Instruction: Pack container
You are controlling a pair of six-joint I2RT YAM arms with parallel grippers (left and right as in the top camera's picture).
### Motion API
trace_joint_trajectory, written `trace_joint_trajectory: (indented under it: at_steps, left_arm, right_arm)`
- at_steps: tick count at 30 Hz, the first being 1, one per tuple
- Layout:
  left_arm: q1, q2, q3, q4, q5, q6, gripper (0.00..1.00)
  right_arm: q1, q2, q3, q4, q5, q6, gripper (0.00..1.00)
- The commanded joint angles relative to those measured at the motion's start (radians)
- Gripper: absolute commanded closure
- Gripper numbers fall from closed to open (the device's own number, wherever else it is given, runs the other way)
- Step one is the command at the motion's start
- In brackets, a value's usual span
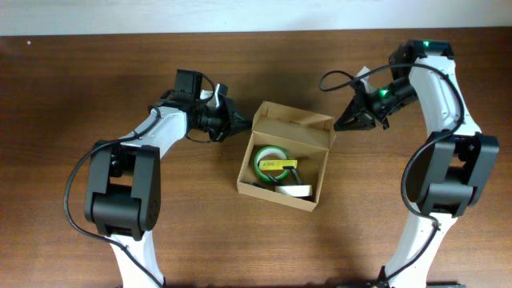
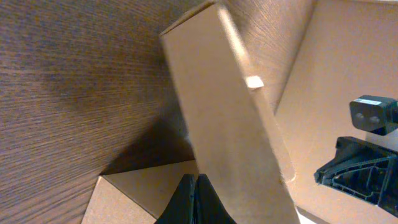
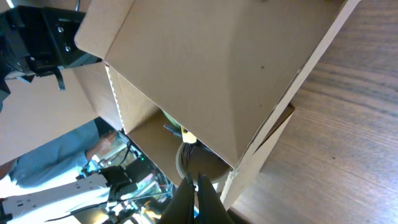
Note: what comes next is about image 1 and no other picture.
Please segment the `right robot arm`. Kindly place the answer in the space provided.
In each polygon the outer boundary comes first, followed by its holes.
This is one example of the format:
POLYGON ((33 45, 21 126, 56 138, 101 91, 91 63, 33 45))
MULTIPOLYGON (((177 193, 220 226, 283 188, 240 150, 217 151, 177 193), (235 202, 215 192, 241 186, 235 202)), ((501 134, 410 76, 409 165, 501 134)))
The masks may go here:
POLYGON ((373 88, 373 70, 349 74, 354 96, 336 131, 388 129, 389 116, 419 102, 427 139, 402 174, 400 193, 409 211, 396 251, 371 287, 426 287, 427 275, 449 229, 480 199, 497 161, 499 142, 472 119, 456 78, 448 42, 411 39, 389 56, 387 86, 373 88))

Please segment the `beige tape roll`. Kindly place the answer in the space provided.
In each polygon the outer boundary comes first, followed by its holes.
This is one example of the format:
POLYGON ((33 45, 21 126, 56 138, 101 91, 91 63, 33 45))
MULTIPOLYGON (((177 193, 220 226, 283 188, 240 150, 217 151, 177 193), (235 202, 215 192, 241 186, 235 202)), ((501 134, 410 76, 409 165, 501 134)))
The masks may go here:
POLYGON ((312 187, 310 185, 276 186, 275 191, 295 198, 304 198, 313 195, 312 187))

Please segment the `blue pen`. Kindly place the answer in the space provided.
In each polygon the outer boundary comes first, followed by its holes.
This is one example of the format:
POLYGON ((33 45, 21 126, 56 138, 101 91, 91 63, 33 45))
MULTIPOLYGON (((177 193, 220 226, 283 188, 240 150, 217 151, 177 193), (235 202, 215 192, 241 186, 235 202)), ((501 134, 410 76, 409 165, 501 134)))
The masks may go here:
POLYGON ((261 188, 261 189, 264 189, 266 190, 267 188, 259 183, 256 183, 256 182, 243 182, 244 184, 247 184, 247 185, 251 185, 251 186, 255 186, 257 188, 261 188))

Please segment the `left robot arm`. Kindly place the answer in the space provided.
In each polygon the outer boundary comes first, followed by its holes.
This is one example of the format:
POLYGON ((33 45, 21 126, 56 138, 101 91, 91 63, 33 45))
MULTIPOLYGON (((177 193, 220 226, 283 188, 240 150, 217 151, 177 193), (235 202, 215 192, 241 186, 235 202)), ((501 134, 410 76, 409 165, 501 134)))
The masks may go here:
POLYGON ((164 287, 153 233, 161 210, 161 160, 192 130, 222 142, 250 128, 228 87, 203 73, 178 70, 174 87, 148 108, 147 118, 113 141, 99 141, 90 160, 84 215, 114 251, 124 287, 164 287))

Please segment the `cardboard box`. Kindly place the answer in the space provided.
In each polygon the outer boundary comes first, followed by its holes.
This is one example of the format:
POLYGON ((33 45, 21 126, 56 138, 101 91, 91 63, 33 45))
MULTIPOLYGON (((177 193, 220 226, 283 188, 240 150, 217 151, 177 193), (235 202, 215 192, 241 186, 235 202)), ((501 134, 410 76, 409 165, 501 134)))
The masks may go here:
POLYGON ((312 211, 317 206, 327 159, 332 147, 334 119, 272 102, 264 102, 254 115, 249 144, 237 179, 240 194, 312 211), (313 195, 295 198, 275 191, 268 174, 282 180, 281 186, 297 185, 290 169, 261 171, 261 160, 295 159, 303 185, 312 187, 313 195), (256 182, 267 189, 244 184, 256 182))

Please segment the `yellow highlighter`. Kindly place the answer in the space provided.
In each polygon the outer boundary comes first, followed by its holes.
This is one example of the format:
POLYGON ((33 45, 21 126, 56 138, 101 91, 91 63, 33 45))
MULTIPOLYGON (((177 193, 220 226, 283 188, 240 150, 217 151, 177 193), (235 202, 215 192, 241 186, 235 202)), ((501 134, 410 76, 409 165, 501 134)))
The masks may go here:
POLYGON ((271 160, 261 160, 258 163, 258 168, 261 171, 271 171, 271 170, 287 170, 294 167, 295 169, 298 166, 298 161, 295 159, 271 159, 271 160))

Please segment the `black marker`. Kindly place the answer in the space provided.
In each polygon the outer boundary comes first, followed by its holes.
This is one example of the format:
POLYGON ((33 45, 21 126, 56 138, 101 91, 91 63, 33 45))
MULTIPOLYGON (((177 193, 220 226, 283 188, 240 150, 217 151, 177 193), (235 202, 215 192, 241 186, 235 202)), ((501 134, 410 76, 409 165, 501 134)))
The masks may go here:
POLYGON ((298 175, 297 170, 294 167, 292 167, 290 169, 290 171, 291 171, 292 175, 294 176, 294 179, 295 179, 297 185, 301 186, 303 183, 302 183, 302 180, 301 180, 300 176, 298 175))

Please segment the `black pen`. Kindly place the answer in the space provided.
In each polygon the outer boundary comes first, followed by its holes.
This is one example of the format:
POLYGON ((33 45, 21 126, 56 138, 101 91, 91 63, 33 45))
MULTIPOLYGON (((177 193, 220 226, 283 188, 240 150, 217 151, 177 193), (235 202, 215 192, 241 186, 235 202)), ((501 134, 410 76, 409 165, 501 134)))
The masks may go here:
POLYGON ((275 186, 280 186, 282 184, 282 180, 280 178, 277 178, 270 174, 268 174, 267 177, 269 179, 269 182, 271 182, 275 186))

